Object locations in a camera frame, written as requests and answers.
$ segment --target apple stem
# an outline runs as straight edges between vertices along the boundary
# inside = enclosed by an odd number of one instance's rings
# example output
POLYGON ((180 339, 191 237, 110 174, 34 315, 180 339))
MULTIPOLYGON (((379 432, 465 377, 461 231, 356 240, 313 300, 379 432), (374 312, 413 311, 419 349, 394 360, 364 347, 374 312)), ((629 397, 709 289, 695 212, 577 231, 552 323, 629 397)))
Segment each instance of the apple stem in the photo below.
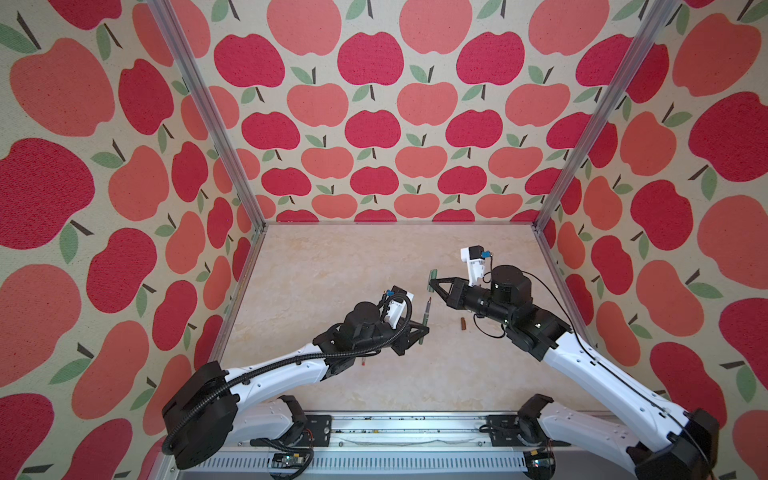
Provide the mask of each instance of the apple stem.
POLYGON ((89 229, 87 229, 87 228, 83 227, 82 225, 80 225, 79 223, 77 223, 77 222, 76 222, 76 221, 74 221, 74 220, 69 220, 69 223, 71 223, 71 224, 72 224, 72 226, 73 226, 74 228, 76 228, 76 229, 80 230, 80 233, 82 233, 82 234, 83 234, 83 235, 85 235, 86 237, 87 237, 88 235, 93 235, 93 234, 94 234, 94 233, 93 233, 93 232, 91 232, 89 229))
POLYGON ((32 43, 35 45, 35 47, 38 50, 42 50, 42 48, 40 47, 40 44, 38 43, 38 39, 35 38, 35 36, 32 34, 32 30, 30 30, 29 27, 27 26, 27 22, 24 21, 24 18, 22 17, 22 13, 21 12, 16 12, 16 13, 17 13, 16 21, 18 22, 19 25, 22 26, 22 30, 24 30, 24 33, 27 34, 29 39, 32 41, 32 43))
POLYGON ((699 277, 699 275, 700 275, 700 274, 701 274, 700 270, 699 270, 699 269, 697 269, 697 270, 694 272, 694 274, 693 274, 693 275, 691 275, 691 276, 690 276, 690 278, 689 278, 688 280, 686 280, 686 281, 685 281, 685 284, 686 284, 686 285, 689 285, 691 282, 693 282, 695 279, 697 279, 697 278, 699 277))

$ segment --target apple print fabric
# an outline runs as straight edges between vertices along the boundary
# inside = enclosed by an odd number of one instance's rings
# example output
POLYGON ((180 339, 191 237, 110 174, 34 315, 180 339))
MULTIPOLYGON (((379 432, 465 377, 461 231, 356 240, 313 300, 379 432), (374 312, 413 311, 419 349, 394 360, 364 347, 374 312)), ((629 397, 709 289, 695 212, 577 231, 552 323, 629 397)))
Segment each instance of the apple print fabric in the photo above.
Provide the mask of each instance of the apple print fabric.
MULTIPOLYGON (((209 12, 172 3, 212 51, 209 12)), ((4 2, 0 24, 0 480, 145 480, 255 231, 146 3, 4 2)))
POLYGON ((766 13, 681 3, 550 220, 592 343, 720 423, 717 478, 768 478, 766 13))

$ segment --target apple leaf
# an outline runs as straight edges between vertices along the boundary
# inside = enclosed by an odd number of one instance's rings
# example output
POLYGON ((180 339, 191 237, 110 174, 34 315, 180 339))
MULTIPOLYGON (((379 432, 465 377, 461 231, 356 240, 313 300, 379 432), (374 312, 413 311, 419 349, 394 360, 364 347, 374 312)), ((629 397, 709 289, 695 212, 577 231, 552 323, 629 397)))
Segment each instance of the apple leaf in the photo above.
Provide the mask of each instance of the apple leaf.
POLYGON ((312 76, 299 67, 291 67, 290 70, 296 75, 301 83, 312 85, 312 76))
POLYGON ((480 8, 480 13, 478 13, 478 20, 482 20, 483 18, 488 18, 491 15, 498 10, 498 7, 501 6, 502 0, 488 0, 485 5, 480 8))
POLYGON ((739 389, 744 402, 749 403, 754 398, 755 391, 757 391, 757 381, 750 367, 742 366, 736 372, 736 387, 739 389))
POLYGON ((581 103, 582 101, 587 101, 590 98, 594 97, 594 94, 598 92, 599 87, 592 87, 588 88, 587 90, 582 91, 578 97, 574 100, 575 104, 581 103))
POLYGON ((531 77, 531 81, 535 84, 544 83, 544 72, 541 71, 539 67, 536 67, 535 65, 528 67, 528 75, 531 77))
POLYGON ((688 286, 691 292, 701 298, 723 298, 723 294, 709 283, 695 282, 688 286))
POLYGON ((427 72, 425 72, 424 69, 418 65, 411 65, 411 74, 413 74, 413 77, 419 83, 425 84, 429 79, 429 77, 427 77, 427 72))
POLYGON ((482 85, 475 85, 474 87, 467 90, 467 93, 464 94, 464 96, 462 97, 462 100, 463 101, 471 100, 477 97, 478 95, 480 95, 481 91, 482 91, 482 85))
POLYGON ((91 364, 91 359, 77 359, 67 365, 62 366, 50 382, 49 385, 55 385, 57 383, 64 383, 68 380, 72 380, 74 377, 80 375, 91 364))
POLYGON ((712 200, 717 188, 717 173, 713 168, 707 168, 701 176, 701 193, 707 200, 712 200))
POLYGON ((355 90, 355 94, 352 96, 352 101, 361 101, 363 98, 368 96, 368 93, 371 91, 371 87, 368 85, 363 85, 362 87, 355 90))
POLYGON ((107 26, 103 23, 96 28, 96 45, 101 60, 109 58, 109 54, 112 53, 112 40, 107 33, 107 26))
POLYGON ((115 154, 108 151, 100 151, 91 160, 106 168, 119 168, 123 166, 123 161, 115 154))
POLYGON ((643 260, 648 256, 648 247, 650 247, 650 244, 648 243, 648 235, 643 233, 637 241, 637 251, 640 252, 640 256, 643 260))
POLYGON ((70 263, 78 253, 79 241, 78 232, 74 230, 74 227, 69 223, 64 225, 64 228, 58 236, 58 248, 66 263, 70 263))
POLYGON ((750 8, 750 10, 741 18, 741 22, 757 22, 766 15, 768 15, 768 0, 763 0, 762 2, 750 8))
POLYGON ((464 157, 467 152, 469 151, 469 147, 459 148, 456 153, 453 154, 451 157, 451 160, 456 160, 457 158, 464 157))
POLYGON ((671 115, 667 120, 665 120, 664 125, 670 128, 676 127, 677 125, 684 124, 690 120, 691 117, 693 117, 693 115, 686 111, 678 111, 676 114, 671 115))
POLYGON ((358 18, 366 10, 366 0, 355 0, 346 10, 346 19, 358 18))
POLYGON ((0 23, 0 43, 18 53, 35 53, 38 50, 21 32, 2 23, 0 23))
POLYGON ((568 151, 567 148, 564 148, 562 150, 558 150, 558 151, 554 152, 552 155, 550 155, 549 157, 546 157, 544 159, 544 161, 557 160, 558 158, 560 158, 563 155, 565 155, 565 152, 567 152, 567 151, 568 151))
POLYGON ((616 188, 614 188, 614 192, 616 192, 619 195, 624 195, 630 193, 634 188, 630 184, 618 184, 616 188))
POLYGON ((315 137, 314 135, 304 135, 307 140, 310 141, 312 145, 318 148, 323 148, 323 141, 320 140, 318 137, 315 137))
POLYGON ((677 13, 677 22, 675 28, 677 33, 685 35, 685 29, 688 28, 688 18, 690 17, 690 8, 684 3, 680 6, 680 11, 677 13))
POLYGON ((642 339, 653 338, 650 335, 650 332, 648 332, 648 330, 646 330, 646 328, 642 325, 637 325, 636 323, 633 323, 632 325, 629 325, 629 328, 634 332, 635 335, 639 336, 642 339))
POLYGON ((254 98, 256 98, 256 88, 248 87, 245 90, 243 90, 243 96, 240 97, 240 103, 249 104, 250 102, 253 101, 254 98))
POLYGON ((152 398, 152 395, 154 395, 154 389, 146 389, 142 393, 139 393, 139 396, 136 397, 134 402, 131 404, 130 410, 135 410, 141 408, 145 403, 149 402, 149 399, 152 398))
POLYGON ((147 291, 144 288, 140 288, 136 294, 136 313, 139 316, 144 316, 145 311, 147 311, 147 291))

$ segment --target red apple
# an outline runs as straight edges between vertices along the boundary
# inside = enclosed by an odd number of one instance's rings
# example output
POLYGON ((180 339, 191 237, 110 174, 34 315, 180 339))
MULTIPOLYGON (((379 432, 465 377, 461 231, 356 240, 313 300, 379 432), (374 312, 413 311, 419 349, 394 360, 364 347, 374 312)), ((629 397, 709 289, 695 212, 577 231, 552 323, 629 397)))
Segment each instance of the red apple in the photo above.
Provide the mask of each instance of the red apple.
POLYGON ((496 110, 467 110, 451 120, 445 139, 454 147, 491 147, 502 137, 504 125, 496 110))
POLYGON ((269 40, 252 33, 245 38, 227 35, 214 49, 214 63, 221 77, 235 87, 283 83, 286 68, 269 40))
POLYGON ((724 179, 747 182, 768 172, 768 107, 751 91, 718 101, 690 131, 692 154, 712 164, 724 179))
POLYGON ((77 155, 41 138, 16 141, 0 161, 0 245, 37 248, 91 204, 91 171, 77 155))
POLYGON ((400 140, 400 123, 386 110, 361 111, 346 121, 346 140, 358 148, 390 148, 400 140))
POLYGON ((208 180, 208 162, 200 147, 190 141, 181 145, 170 167, 170 179, 181 200, 191 202, 197 198, 200 187, 208 180))
POLYGON ((475 195, 482 192, 487 183, 488 176, 481 167, 453 167, 440 175, 437 188, 444 194, 475 195))
POLYGON ((506 85, 518 76, 525 62, 525 47, 518 35, 482 33, 458 54, 456 74, 466 84, 506 85))
POLYGON ((678 195, 668 180, 656 180, 638 190, 630 213, 632 220, 643 227, 648 240, 661 250, 680 247, 694 230, 690 201, 678 195))
POLYGON ((143 58, 120 73, 118 97, 128 123, 140 134, 154 134, 174 114, 174 98, 165 78, 143 58))
POLYGON ((297 168, 281 170, 273 168, 261 176, 261 186, 272 195, 309 195, 312 190, 310 179, 297 168))
POLYGON ((301 141, 296 124, 279 111, 251 114, 243 120, 242 130, 245 141, 259 150, 293 150, 301 141))
POLYGON ((391 85, 402 74, 402 50, 390 34, 358 33, 339 47, 339 73, 353 85, 391 85))

